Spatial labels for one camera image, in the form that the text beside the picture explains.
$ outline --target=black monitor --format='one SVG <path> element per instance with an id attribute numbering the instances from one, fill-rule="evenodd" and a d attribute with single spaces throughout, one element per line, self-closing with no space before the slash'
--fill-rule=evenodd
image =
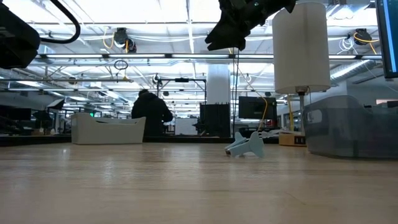
<path id="1" fill-rule="evenodd" d="M 264 97 L 268 107 L 264 119 L 277 120 L 277 102 L 273 97 Z M 262 119 L 266 102 L 261 97 L 240 96 L 239 97 L 239 118 Z"/>
<path id="2" fill-rule="evenodd" d="M 398 77 L 398 1 L 376 1 L 385 78 Z"/>
<path id="3" fill-rule="evenodd" d="M 0 116 L 13 121 L 30 121 L 32 110 L 30 108 L 7 108 L 0 114 Z"/>

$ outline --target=metal pipe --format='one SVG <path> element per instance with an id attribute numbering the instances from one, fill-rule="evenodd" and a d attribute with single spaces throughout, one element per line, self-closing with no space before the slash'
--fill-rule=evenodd
<path id="1" fill-rule="evenodd" d="M 300 111 L 301 111 L 301 133 L 304 136 L 305 135 L 305 131 L 304 131 L 304 94 L 300 95 Z"/>
<path id="2" fill-rule="evenodd" d="M 52 79 L 31 79 L 31 78 L 4 78 L 0 79 L 0 82 L 131 82 L 130 80 L 117 80 L 117 79 L 59 79 L 59 80 L 52 80 Z"/>

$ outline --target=black equipment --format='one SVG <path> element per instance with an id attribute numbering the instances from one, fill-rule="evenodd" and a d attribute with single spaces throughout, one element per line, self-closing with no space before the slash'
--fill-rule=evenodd
<path id="1" fill-rule="evenodd" d="M 257 25 L 263 26 L 269 16 L 286 8 L 292 13 L 296 0 L 218 0 L 221 18 L 205 39 L 208 50 L 236 47 L 246 48 L 250 30 Z"/>
<path id="2" fill-rule="evenodd" d="M 122 49 L 127 48 L 128 53 L 137 53 L 137 45 L 136 43 L 129 38 L 127 35 L 126 28 L 117 28 L 116 32 L 114 33 L 114 41 L 119 45 L 124 45 Z"/>
<path id="3" fill-rule="evenodd" d="M 35 29 L 0 2 L 0 68 L 26 68 L 35 59 L 40 41 L 69 44 L 79 38 L 79 22 L 58 0 L 50 1 L 73 22 L 76 27 L 75 34 L 67 40 L 40 38 Z"/>
<path id="4" fill-rule="evenodd" d="M 265 97 L 267 100 L 267 111 L 264 119 L 277 120 L 277 101 L 272 97 Z M 239 118 L 262 119 L 266 102 L 261 97 L 240 96 L 239 97 Z"/>
<path id="5" fill-rule="evenodd" d="M 398 77 L 398 2 L 376 1 L 377 21 L 384 64 L 384 77 Z"/>
<path id="6" fill-rule="evenodd" d="M 30 121 L 32 110 L 30 108 L 1 107 L 0 116 L 13 121 Z"/>
<path id="7" fill-rule="evenodd" d="M 199 133 L 218 136 L 221 138 L 231 137 L 231 105 L 215 104 L 200 105 L 200 118 L 195 125 Z"/>

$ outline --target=desk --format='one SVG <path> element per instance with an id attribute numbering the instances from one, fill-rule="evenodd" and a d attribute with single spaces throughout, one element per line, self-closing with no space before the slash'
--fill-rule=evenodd
<path id="1" fill-rule="evenodd" d="M 395 223 L 398 163 L 347 161 L 266 145 L 0 149 L 0 223 Z"/>

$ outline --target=ceiling fixture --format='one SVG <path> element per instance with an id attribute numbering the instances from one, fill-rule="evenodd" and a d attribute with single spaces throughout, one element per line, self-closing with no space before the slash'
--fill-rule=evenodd
<path id="1" fill-rule="evenodd" d="M 127 54 L 137 53 L 137 45 L 127 35 L 127 28 L 117 28 L 113 39 L 115 46 L 125 50 Z"/>
<path id="2" fill-rule="evenodd" d="M 73 99 L 73 100 L 77 100 L 77 101 L 87 101 L 87 98 L 84 97 L 80 97 L 80 96 L 69 96 L 69 98 Z"/>

